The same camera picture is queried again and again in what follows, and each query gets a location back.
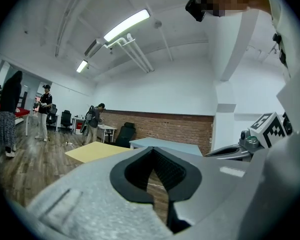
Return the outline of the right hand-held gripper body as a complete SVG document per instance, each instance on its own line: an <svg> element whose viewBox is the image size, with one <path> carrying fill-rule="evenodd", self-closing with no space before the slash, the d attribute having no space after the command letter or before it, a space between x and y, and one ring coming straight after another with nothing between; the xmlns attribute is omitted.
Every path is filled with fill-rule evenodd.
<svg viewBox="0 0 300 240"><path fill-rule="evenodd" d="M247 130L240 134L238 144L254 154L260 149L269 149L293 132L286 113L279 117L276 112L261 115Z"/></svg>

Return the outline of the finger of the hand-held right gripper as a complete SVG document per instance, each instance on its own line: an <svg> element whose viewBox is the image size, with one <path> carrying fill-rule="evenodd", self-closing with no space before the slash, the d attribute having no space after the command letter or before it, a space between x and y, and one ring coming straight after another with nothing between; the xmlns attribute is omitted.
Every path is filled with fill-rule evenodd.
<svg viewBox="0 0 300 240"><path fill-rule="evenodd" d="M246 151L238 151L232 154L218 155L215 156L216 159L219 160L233 160L233 161L242 161L242 162L250 162L252 160L252 154Z"/></svg>
<svg viewBox="0 0 300 240"><path fill-rule="evenodd" d="M238 151L244 151L242 147L239 144L235 145L228 145L219 149L216 149L214 151L211 151L210 153L206 154L206 157L216 157L216 156L222 156L227 154L233 154Z"/></svg>

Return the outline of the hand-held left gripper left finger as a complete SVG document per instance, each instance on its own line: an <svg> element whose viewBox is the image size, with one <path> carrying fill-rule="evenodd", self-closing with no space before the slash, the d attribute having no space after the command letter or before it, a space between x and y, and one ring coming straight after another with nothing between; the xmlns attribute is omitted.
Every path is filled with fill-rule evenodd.
<svg viewBox="0 0 300 240"><path fill-rule="evenodd" d="M130 202L112 186L113 167L149 148L84 163L42 190L27 206L44 240L170 240L152 204Z"/></svg>

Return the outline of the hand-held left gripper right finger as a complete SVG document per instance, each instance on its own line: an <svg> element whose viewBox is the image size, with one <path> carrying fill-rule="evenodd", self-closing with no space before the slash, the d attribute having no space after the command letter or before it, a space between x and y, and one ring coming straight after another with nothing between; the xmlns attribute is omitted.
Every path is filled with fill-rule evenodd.
<svg viewBox="0 0 300 240"><path fill-rule="evenodd" d="M264 167L264 153L251 162L199 157L169 148L154 147L157 175L172 181L168 214L160 240L244 240L245 217Z"/></svg>

